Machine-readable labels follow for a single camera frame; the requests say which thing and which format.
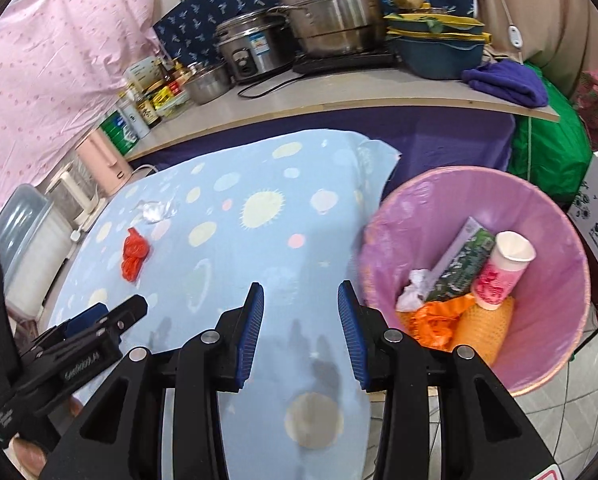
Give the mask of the white foam net wrap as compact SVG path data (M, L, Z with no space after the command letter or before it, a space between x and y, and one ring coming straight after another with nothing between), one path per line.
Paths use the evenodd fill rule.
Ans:
M415 312L420 309L429 294L430 271L427 269L412 270L409 282L404 286L397 299L395 310L398 312Z

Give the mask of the orange plastic bag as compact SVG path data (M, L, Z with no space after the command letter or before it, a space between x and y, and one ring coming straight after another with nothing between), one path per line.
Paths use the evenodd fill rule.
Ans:
M459 319L475 304L473 294L426 302L407 320L407 333L423 347L449 351Z

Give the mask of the green white milk carton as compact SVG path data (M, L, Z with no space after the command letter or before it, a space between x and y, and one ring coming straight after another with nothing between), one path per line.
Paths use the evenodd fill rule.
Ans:
M469 217L428 275L427 301L447 301L464 296L488 260L494 235Z

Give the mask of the large orange foam net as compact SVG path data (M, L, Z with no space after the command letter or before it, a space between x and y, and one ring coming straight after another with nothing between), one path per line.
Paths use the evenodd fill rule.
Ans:
M459 318L450 350L469 346L492 366L503 347L514 309L515 299L512 296L508 296L496 310L486 310L473 304Z

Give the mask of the red plastic bag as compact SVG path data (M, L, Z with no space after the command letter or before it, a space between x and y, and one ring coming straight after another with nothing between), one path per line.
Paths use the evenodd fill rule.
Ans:
M150 254L150 244L136 228L129 228L124 239L121 256L121 276L124 280L134 283L139 277L142 265Z

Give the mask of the pink white paper cup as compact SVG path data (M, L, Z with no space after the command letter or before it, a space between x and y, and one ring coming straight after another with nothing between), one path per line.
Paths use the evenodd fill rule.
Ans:
M526 237L514 231L497 233L488 260L471 284L477 305L486 310L500 307L535 257L536 251Z

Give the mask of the blue patterned tablecloth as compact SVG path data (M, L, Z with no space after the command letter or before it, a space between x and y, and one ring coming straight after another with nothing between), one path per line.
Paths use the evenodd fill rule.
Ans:
M253 282L264 314L250 377L219 398L234 479L358 479L371 404L351 370L337 289L357 277L363 230L399 160L360 133L316 129L199 156L123 188L64 281L50 321L92 304L143 296L147 313L122 349L160 352L239 307ZM175 200L148 224L140 200ZM134 283L121 276L129 228L150 251Z

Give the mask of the clear crumpled plastic wrapper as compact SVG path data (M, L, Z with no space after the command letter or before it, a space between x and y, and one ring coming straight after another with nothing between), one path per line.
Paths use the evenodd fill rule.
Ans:
M148 224L156 224L163 220L172 218L177 213L177 202L175 200L140 200L134 210L140 216L140 219Z

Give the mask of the green can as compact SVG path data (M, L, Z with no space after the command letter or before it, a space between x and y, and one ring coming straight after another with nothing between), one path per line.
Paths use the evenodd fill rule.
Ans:
M127 155L139 142L139 137L118 110L112 110L101 122L100 127L121 155Z

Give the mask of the dark soy sauce bottle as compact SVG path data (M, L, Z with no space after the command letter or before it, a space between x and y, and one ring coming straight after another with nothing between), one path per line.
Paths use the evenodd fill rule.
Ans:
M139 96L136 99L136 108L148 128L154 128L160 124L161 117L157 114L149 99L144 98L144 96Z

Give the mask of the small steel lidded pot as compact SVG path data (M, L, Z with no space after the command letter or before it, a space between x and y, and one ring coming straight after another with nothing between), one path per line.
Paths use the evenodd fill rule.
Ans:
M226 62L209 65L194 62L188 65L191 77L184 89L196 105L207 104L226 94L234 86Z

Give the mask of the yellow food packet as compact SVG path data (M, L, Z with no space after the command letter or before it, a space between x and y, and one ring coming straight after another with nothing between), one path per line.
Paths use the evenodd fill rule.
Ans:
M147 98L155 110L161 110L162 107L168 105L176 96L168 84L162 84L161 86L153 84L147 93Z

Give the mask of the black induction cooker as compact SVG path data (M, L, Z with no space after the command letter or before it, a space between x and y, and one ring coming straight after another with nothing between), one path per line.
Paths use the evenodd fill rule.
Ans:
M389 51L359 52L344 55L315 58L307 54L300 55L293 63L293 72L299 75L324 75L350 70L375 70L397 65L395 55Z

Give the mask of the large steel steamer pot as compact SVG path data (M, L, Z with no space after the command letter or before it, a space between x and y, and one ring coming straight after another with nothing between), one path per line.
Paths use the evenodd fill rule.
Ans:
M380 0L279 0L270 11L286 15L301 49L313 58L376 50L386 35Z

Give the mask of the pink floral curtain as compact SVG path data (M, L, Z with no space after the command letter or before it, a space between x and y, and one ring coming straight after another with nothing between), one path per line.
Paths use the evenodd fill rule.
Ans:
M19 0L0 17L0 209L41 183L157 52L155 0Z

